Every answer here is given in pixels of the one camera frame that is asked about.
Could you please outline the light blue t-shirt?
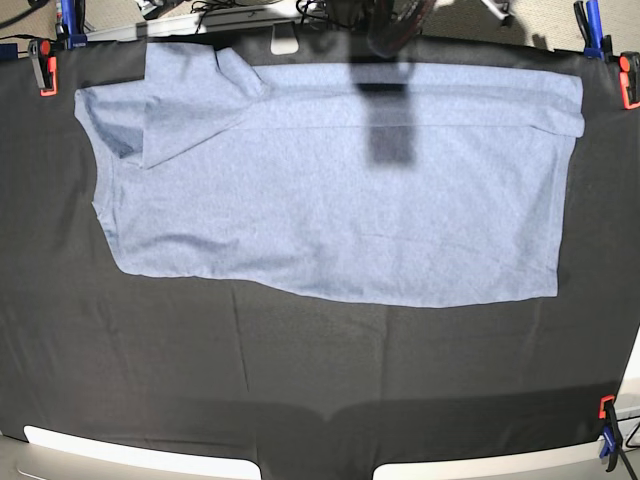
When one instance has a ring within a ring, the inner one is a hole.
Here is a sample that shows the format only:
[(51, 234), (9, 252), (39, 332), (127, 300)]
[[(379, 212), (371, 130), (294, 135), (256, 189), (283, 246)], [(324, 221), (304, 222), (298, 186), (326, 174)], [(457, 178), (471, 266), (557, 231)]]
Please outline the light blue t-shirt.
[(145, 60), (75, 94), (121, 271), (406, 307), (557, 294), (580, 78), (181, 43)]

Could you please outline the black table cloth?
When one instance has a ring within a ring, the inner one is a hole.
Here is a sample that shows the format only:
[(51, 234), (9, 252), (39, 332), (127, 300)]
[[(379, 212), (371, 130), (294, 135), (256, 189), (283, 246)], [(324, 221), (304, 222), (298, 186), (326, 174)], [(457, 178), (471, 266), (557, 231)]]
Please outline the black table cloth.
[(59, 56), (42, 97), (1, 66), (1, 430), (32, 425), (255, 462), (267, 479), (594, 441), (639, 328), (639, 115), (618, 70), (569, 52), (424, 39), (427, 62), (543, 69), (585, 88), (559, 293), (453, 309), (348, 305), (115, 265), (73, 95), (138, 79), (142, 42)]

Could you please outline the left rear orange clamp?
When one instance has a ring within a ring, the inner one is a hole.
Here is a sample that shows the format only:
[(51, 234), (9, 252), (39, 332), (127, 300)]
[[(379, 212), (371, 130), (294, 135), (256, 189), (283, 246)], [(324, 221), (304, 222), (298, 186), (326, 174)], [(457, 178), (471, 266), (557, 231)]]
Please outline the left rear orange clamp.
[(28, 45), (28, 56), (40, 95), (55, 96), (58, 91), (58, 69), (52, 43), (45, 39), (32, 39)]

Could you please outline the left rear blue clamp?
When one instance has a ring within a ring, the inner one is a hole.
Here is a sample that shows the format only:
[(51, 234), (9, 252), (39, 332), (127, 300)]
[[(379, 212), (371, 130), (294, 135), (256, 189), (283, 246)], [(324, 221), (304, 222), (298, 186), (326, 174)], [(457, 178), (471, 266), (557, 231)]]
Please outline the left rear blue clamp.
[(86, 17), (85, 0), (56, 1), (56, 36), (62, 47), (67, 50), (87, 46), (84, 32)]

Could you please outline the right rear blue clamp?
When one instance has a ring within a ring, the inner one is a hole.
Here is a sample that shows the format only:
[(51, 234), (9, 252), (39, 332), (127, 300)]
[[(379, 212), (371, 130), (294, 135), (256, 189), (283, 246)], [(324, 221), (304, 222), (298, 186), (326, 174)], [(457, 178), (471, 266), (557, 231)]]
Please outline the right rear blue clamp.
[(612, 55), (611, 37), (603, 33), (599, 1), (575, 1), (573, 10), (584, 41), (583, 54), (608, 61)]

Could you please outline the right front orange blue clamp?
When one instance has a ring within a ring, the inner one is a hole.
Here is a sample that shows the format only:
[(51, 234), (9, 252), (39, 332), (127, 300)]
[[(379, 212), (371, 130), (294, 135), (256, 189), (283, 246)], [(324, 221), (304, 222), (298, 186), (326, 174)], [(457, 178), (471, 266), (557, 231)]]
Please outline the right front orange blue clamp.
[(602, 397), (598, 412), (598, 418), (603, 421), (602, 437), (604, 439), (604, 446), (599, 453), (599, 458), (607, 459), (607, 473), (613, 472), (617, 466), (621, 443), (614, 401), (614, 395)]

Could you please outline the right rear orange clamp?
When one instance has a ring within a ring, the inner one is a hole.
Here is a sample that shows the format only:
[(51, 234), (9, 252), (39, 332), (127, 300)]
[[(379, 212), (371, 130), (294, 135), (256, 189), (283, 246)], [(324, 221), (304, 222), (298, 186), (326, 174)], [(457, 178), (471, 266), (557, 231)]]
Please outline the right rear orange clamp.
[(639, 107), (639, 53), (625, 51), (619, 57), (619, 83), (626, 110), (637, 109)]

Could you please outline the aluminium frame rail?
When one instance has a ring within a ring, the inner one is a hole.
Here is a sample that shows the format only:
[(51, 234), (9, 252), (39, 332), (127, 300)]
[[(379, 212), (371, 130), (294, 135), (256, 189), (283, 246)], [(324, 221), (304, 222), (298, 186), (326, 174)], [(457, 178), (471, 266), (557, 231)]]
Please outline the aluminium frame rail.
[(145, 37), (189, 36), (212, 32), (246, 30), (297, 21), (300, 14), (270, 9), (227, 9), (208, 15), (189, 14), (159, 18), (135, 25), (88, 33), (88, 42), (135, 41)]

